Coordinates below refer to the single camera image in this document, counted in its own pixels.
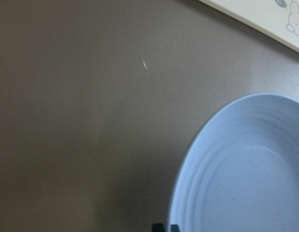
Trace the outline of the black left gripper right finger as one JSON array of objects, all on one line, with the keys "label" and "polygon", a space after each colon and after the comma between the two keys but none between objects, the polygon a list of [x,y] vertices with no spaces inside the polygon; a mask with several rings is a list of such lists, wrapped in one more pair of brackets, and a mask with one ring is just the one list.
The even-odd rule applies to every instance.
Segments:
[{"label": "black left gripper right finger", "polygon": [[179,225],[177,225],[177,224],[171,224],[170,225],[170,232],[180,232]]}]

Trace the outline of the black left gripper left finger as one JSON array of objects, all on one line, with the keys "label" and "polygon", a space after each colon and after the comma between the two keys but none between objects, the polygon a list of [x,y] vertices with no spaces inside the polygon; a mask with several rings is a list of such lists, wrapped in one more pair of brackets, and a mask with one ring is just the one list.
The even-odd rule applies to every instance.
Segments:
[{"label": "black left gripper left finger", "polygon": [[152,232],[164,232],[164,225],[162,223],[153,223],[151,226]]}]

